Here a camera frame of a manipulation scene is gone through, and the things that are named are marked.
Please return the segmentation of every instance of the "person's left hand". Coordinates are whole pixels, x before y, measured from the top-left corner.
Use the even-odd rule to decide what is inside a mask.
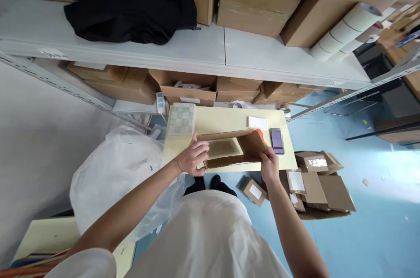
[[[203,176],[206,168],[197,169],[197,166],[209,158],[207,154],[209,149],[207,141],[197,141],[197,133],[195,132],[188,148],[178,154],[173,161],[178,166],[180,173],[187,172],[192,176]]]

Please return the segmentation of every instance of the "white shirt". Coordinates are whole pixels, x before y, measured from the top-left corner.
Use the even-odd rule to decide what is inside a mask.
[[[116,262],[104,249],[78,252],[46,278],[115,278]],[[290,277],[252,227],[243,203],[218,190],[182,198],[167,225],[125,278]]]

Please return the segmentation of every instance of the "white plastic bag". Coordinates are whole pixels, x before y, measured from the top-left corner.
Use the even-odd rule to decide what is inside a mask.
[[[105,137],[73,176],[70,201],[81,234],[133,188],[161,167],[163,145],[138,132],[119,126]],[[137,227],[124,239],[135,242],[160,226],[180,200],[181,174],[164,190]]]

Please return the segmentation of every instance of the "blue floor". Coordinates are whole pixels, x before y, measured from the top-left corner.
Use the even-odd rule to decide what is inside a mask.
[[[299,103],[313,105],[332,95],[317,92]],[[293,107],[292,114],[301,110]],[[348,117],[327,115],[321,110],[289,123],[295,150],[326,150],[344,165],[339,174],[357,209],[344,218],[304,221],[332,277],[420,277],[420,151],[391,145],[378,137],[345,140],[373,131],[373,122],[388,116],[386,106],[378,105]],[[206,185],[212,176],[205,175]],[[261,181],[259,172],[221,174],[222,181],[247,207],[255,229],[289,270],[270,202],[264,201],[261,208],[253,204],[238,189],[244,176]],[[193,182],[187,176],[185,186]],[[134,260],[155,237],[152,233],[137,243]]]

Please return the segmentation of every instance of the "white wall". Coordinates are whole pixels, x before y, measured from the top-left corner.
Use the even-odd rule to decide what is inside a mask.
[[[0,268],[31,220],[70,208],[73,173],[122,123],[0,62]]]

